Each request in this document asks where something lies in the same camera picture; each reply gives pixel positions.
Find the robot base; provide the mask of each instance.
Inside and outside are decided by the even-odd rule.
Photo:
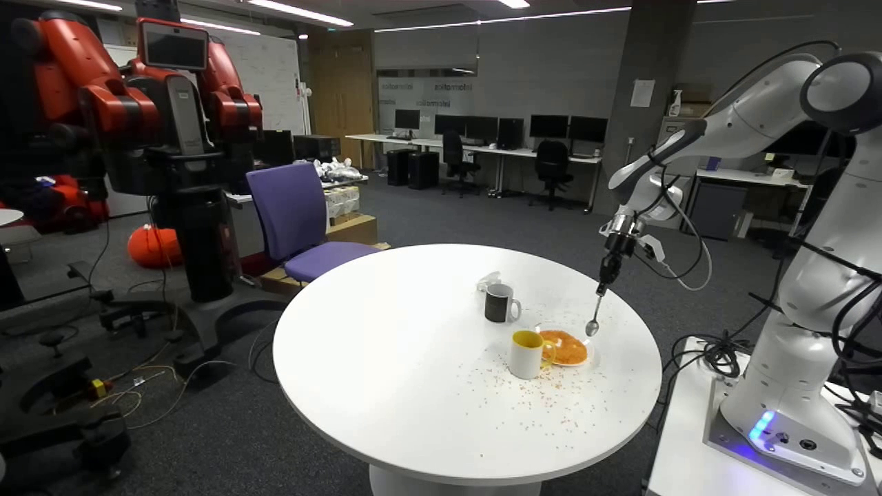
[[[719,403],[732,385],[725,380],[714,380],[712,396],[708,396],[708,421],[705,421],[705,444],[745,461],[748,467],[756,467],[766,473],[774,473],[780,480],[788,480],[801,484],[805,493],[836,493],[836,496],[878,496],[875,472],[864,480],[864,484],[849,484],[836,476],[809,472],[803,467],[784,462],[779,458],[770,458],[766,453],[756,450],[739,431],[733,431],[723,414]]]

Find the table top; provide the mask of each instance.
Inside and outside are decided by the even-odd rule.
[[[371,143],[402,143],[402,146],[427,146],[427,150],[442,150],[442,139],[413,139],[413,141],[394,141],[389,134],[344,134],[349,141],[371,141]],[[473,154],[496,154],[496,158],[535,158],[535,150],[496,150],[496,146],[464,146],[464,152]],[[570,158],[577,165],[602,165],[605,158]]]
[[[801,187],[809,191],[812,185],[803,185],[798,180],[774,180],[772,173],[754,173],[754,172],[697,172],[700,180],[714,181],[745,181],[745,185],[766,185],[766,187]]]
[[[0,210],[0,227],[16,224],[23,217],[26,217],[23,210]]]
[[[500,271],[519,323],[484,316]],[[371,462],[449,484],[528,484],[588,469],[646,424],[663,385],[654,334],[608,296],[597,360],[519,380],[519,327],[583,336],[597,281],[548,260],[420,245],[355,260],[309,283],[277,327],[277,373],[302,416]]]
[[[704,338],[686,338],[686,351],[704,351]],[[739,363],[748,369],[751,356],[739,354]],[[650,491],[660,496],[805,496],[798,484],[705,444],[705,414],[714,378],[717,374],[700,360],[678,374],[654,462]],[[878,480],[882,476],[882,462],[875,458],[872,472]]]

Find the black chair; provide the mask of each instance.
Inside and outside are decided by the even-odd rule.
[[[464,152],[464,139],[462,134],[445,134],[445,146],[442,146],[442,161],[448,165],[448,177],[457,177],[462,185],[462,195],[467,191],[467,177],[477,173],[479,165],[477,163],[467,163],[467,152]]]
[[[547,205],[554,210],[558,191],[568,181],[573,181],[570,173],[570,150],[559,141],[544,141],[535,152],[535,173],[547,185]]]

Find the gray carpet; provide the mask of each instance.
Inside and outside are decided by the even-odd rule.
[[[570,265],[588,275],[597,272],[602,260],[598,227],[605,217],[583,214],[583,210],[530,206],[528,199],[485,199],[456,195],[440,191],[406,191],[371,185],[365,187],[365,210],[380,217],[380,236],[393,245],[420,243],[479,243],[530,250],[554,261]],[[240,250],[260,250],[262,235],[253,210],[236,212]],[[88,235],[54,235],[33,245],[32,257],[16,257],[14,265],[23,286],[32,297],[51,290],[69,286],[67,261],[95,261],[105,239],[107,250],[99,260],[96,281],[116,292],[157,290],[164,275],[138,271],[125,257],[125,239],[145,217],[113,221],[110,230]],[[660,232],[677,267],[685,267],[694,257],[694,243],[678,232]],[[754,243],[712,243],[717,260],[714,283],[689,296],[670,281],[657,279],[638,261],[624,271],[616,286],[650,326],[660,348],[667,358],[670,344],[685,334],[723,334],[743,326],[759,303],[748,292],[766,296],[779,261],[766,249]],[[169,272],[169,286],[182,286],[182,272]],[[0,315],[4,334],[26,334],[38,326],[67,323],[84,311],[96,311],[87,292],[51,300],[26,311]],[[65,351],[87,351],[96,369],[107,378],[127,373],[134,363],[161,358],[172,354],[165,334],[174,323],[157,319],[146,338],[135,334],[107,336],[96,316],[80,316],[77,327]],[[287,414],[287,400],[277,385],[266,385],[249,373],[251,344],[262,338],[256,323],[245,338],[223,348],[219,360],[230,367],[219,384],[189,391],[176,400],[180,384],[172,378],[150,380],[142,403],[134,396],[121,403],[131,411],[134,450],[121,467],[121,476],[105,480],[77,473],[62,456],[47,458],[58,462],[36,462],[36,493],[251,493],[251,496],[368,496],[368,467],[349,458],[338,447],[313,435],[304,421]],[[32,338],[4,336],[0,363],[16,367],[44,358],[47,351]],[[594,467],[577,476],[547,484],[548,496],[570,493],[608,493],[635,496],[642,493],[642,480],[650,472],[650,456],[657,447],[657,420],[627,450],[602,467]]]

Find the cup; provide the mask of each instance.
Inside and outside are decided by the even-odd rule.
[[[513,290],[503,281],[485,286],[485,316],[491,323],[507,323],[507,316],[522,316],[522,300],[513,297]]]
[[[540,374],[540,367],[544,336],[539,330],[515,330],[507,343],[507,369],[522,380],[532,380]]]

